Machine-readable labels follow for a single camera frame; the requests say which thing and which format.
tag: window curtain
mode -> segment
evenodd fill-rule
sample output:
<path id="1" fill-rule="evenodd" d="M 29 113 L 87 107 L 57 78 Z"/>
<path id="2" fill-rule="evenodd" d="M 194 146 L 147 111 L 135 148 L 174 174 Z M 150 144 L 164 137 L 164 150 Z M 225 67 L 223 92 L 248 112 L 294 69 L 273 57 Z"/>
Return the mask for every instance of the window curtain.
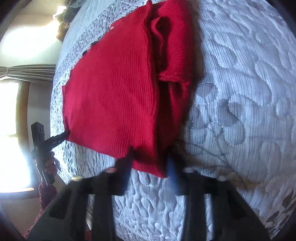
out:
<path id="1" fill-rule="evenodd" d="M 13 67 L 0 67 L 0 80 L 15 79 L 34 83 L 51 83 L 55 65 L 30 64 Z"/>

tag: window frame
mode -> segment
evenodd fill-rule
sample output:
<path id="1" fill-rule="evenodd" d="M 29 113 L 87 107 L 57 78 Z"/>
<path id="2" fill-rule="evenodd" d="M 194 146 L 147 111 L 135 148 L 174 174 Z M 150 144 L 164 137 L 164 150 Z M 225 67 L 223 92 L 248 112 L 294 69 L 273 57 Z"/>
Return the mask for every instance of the window frame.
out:
<path id="1" fill-rule="evenodd" d="M 12 193 L 1 193 L 0 200 L 3 199 L 28 199 L 39 197 L 39 180 L 36 175 L 36 165 L 35 161 L 31 158 L 29 133 L 28 133 L 28 99 L 29 99 L 29 89 L 30 82 L 22 80 L 2 80 L 1 83 L 18 82 L 18 92 L 17 92 L 17 104 L 16 104 L 16 136 L 24 155 L 25 160 L 30 171 L 31 184 L 30 187 L 34 190 L 23 191 L 23 192 L 12 192 Z"/>

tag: red sleeve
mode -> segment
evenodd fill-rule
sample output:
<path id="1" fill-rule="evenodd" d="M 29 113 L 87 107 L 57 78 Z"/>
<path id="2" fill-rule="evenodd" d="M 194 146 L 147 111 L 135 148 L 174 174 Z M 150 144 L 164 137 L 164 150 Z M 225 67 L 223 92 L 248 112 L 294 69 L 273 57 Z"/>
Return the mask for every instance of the red sleeve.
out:
<path id="1" fill-rule="evenodd" d="M 47 205 L 55 198 L 57 195 L 57 190 L 54 185 L 47 186 L 45 183 L 41 182 L 39 185 L 39 195 L 40 195 L 40 206 L 41 209 L 39 211 L 38 216 L 36 217 L 32 227 L 24 234 L 24 237 L 27 238 L 34 224 L 38 221 L 43 213 L 43 210 L 47 207 Z"/>
<path id="2" fill-rule="evenodd" d="M 91 230 L 85 231 L 85 240 L 91 241 Z"/>

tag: red sweater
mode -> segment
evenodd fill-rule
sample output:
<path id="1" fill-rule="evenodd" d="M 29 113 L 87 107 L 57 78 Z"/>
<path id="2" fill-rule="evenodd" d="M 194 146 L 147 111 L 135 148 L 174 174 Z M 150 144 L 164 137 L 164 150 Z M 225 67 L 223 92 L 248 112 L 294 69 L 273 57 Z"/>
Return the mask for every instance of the red sweater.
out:
<path id="1" fill-rule="evenodd" d="M 69 141 L 115 158 L 132 146 L 133 168 L 166 176 L 193 79 L 186 0 L 148 1 L 111 25 L 62 87 Z"/>
<path id="2" fill-rule="evenodd" d="M 41 209 L 39 211 L 38 216 L 35 219 L 32 227 L 24 234 L 24 237 L 27 238 L 34 224 L 41 217 L 43 211 L 47 207 L 47 205 L 55 198 L 57 195 L 57 190 L 54 185 L 47 186 L 45 183 L 41 182 L 39 185 L 39 194 L 40 194 L 40 206 Z M 87 230 L 85 233 L 85 240 L 91 241 L 91 230 Z"/>

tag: bed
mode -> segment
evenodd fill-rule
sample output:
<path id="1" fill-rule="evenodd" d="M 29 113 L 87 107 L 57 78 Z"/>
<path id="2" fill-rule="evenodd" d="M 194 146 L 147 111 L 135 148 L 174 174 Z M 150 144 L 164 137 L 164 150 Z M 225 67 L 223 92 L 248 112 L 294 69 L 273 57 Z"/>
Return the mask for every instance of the bed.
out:
<path id="1" fill-rule="evenodd" d="M 145 3 L 83 2 L 56 68 L 51 135 L 64 131 L 61 86 L 70 70 L 112 22 Z M 204 75 L 176 146 L 185 147 L 188 164 L 203 175 L 227 176 L 273 238 L 296 206 L 296 39 L 265 0 L 188 4 Z M 91 177 L 114 164 L 112 157 L 71 142 L 54 151 L 66 183 L 74 175 Z M 113 197 L 117 235 L 123 240 L 180 240 L 185 201 L 173 194 L 167 179 L 132 170 L 126 194 Z M 210 197 L 206 203 L 211 240 Z"/>

